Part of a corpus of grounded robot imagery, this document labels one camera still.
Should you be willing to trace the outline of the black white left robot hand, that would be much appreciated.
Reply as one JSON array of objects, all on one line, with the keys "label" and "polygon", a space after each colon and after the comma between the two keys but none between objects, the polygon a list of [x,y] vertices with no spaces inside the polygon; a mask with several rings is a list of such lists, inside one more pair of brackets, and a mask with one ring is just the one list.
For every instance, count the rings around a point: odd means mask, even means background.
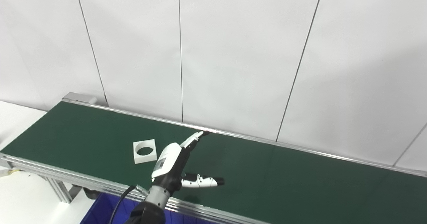
[{"label": "black white left robot hand", "polygon": [[172,195],[182,187],[209,188],[225,185],[225,179],[222,177],[211,177],[183,171],[191,152],[200,139],[208,134],[208,130],[201,130],[180,144],[174,142],[167,145],[154,166],[151,174],[151,186],[161,187]]}]

